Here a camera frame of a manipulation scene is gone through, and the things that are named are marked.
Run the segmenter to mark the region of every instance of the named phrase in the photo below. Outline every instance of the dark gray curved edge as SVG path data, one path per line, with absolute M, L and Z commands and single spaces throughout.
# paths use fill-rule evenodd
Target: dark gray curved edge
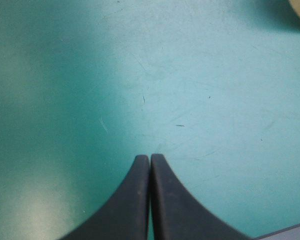
M 300 240 L 300 224 L 257 237 L 254 240 Z
M 148 157 L 137 156 L 109 200 L 62 240 L 146 240 L 149 173 Z
M 151 156 L 155 240 L 249 240 L 203 207 L 181 184 L 162 154 Z

